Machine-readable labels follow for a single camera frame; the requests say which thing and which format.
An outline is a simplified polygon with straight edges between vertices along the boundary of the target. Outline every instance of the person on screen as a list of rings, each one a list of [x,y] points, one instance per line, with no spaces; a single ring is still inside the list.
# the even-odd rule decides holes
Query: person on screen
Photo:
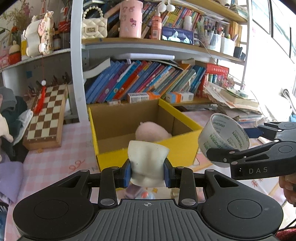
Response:
[[[168,37],[168,41],[181,42],[181,40],[178,38],[178,31],[174,29],[174,33],[172,36]]]
[[[186,44],[192,44],[192,41],[187,37],[187,35],[185,35],[185,39],[183,40],[183,43],[186,43]]]

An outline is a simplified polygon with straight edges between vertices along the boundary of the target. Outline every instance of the chessboard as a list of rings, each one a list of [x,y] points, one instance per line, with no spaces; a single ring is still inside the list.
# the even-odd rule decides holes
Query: chessboard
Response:
[[[39,114],[33,115],[24,134],[23,145],[28,150],[61,146],[67,96],[66,84],[46,88],[43,108]],[[40,98],[41,93],[35,97],[32,111]]]

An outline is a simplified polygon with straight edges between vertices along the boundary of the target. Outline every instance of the pink plush toy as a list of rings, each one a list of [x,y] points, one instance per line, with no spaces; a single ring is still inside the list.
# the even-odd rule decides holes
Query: pink plush toy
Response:
[[[150,121],[141,122],[136,130],[136,141],[158,142],[171,137],[163,127]]]

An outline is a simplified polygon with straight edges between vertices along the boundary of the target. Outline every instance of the pink cup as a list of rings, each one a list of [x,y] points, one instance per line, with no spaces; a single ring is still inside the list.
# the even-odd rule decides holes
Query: pink cup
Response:
[[[123,1],[120,7],[120,31],[122,38],[141,38],[143,3],[138,0]]]

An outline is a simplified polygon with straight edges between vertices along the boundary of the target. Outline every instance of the screw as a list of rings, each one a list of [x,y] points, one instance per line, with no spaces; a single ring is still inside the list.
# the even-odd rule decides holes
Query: screw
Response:
[[[115,201],[111,198],[104,198],[101,200],[101,204],[104,206],[111,206],[115,203]]]
[[[196,201],[192,198],[185,198],[181,201],[181,203],[186,206],[192,206],[192,205],[196,204]]]

